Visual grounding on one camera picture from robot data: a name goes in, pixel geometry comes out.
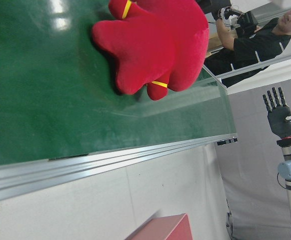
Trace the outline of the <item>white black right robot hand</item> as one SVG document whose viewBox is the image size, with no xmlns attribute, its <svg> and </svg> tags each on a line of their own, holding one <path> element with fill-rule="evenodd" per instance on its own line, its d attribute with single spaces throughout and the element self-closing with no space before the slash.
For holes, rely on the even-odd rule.
<svg viewBox="0 0 291 240">
<path fill-rule="evenodd" d="M 291 109 L 286 103 L 282 88 L 272 87 L 262 98 L 272 133 L 280 139 L 291 138 Z"/>
</svg>

